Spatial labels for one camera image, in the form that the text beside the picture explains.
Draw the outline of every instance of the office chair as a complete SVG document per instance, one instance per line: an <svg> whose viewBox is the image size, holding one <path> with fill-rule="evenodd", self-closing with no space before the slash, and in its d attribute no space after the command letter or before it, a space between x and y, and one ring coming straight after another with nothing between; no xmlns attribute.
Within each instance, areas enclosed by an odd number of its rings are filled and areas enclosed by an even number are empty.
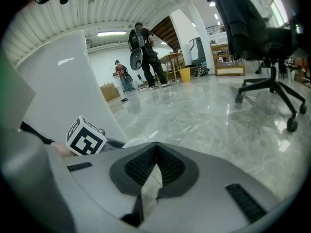
<svg viewBox="0 0 311 233"><path fill-rule="evenodd" d="M241 103L242 92L269 88L276 92L289 107L292 116L287 121L287 130L294 132L298 123L297 111L286 93L302 101L300 113L305 114L306 100L287 85L276 80L276 63L283 67L289 57L307 57L307 41L297 34L294 18L290 20L290 29L266 28L265 22L250 0L213 0L226 27L229 52L235 59L263 60L271 69L269 79L246 79L238 89L235 101Z"/></svg>

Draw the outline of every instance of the glossy floor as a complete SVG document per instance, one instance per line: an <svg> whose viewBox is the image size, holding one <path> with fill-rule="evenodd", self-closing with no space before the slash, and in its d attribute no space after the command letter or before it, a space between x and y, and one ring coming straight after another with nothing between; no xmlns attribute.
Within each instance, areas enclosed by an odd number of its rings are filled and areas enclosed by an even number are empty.
<svg viewBox="0 0 311 233"><path fill-rule="evenodd" d="M286 122L291 113L278 95L267 89L251 91L244 94L242 104L235 103L243 79L260 76L253 72L245 77L205 76L190 83L134 92L126 95L127 102L117 100L109 106L129 138L143 137L224 158L282 200L299 189L309 165L311 89L283 81L307 99L307 113L298 113L298 130L289 133ZM299 110L301 102L291 101ZM161 184L156 168L146 190L158 189Z"/></svg>

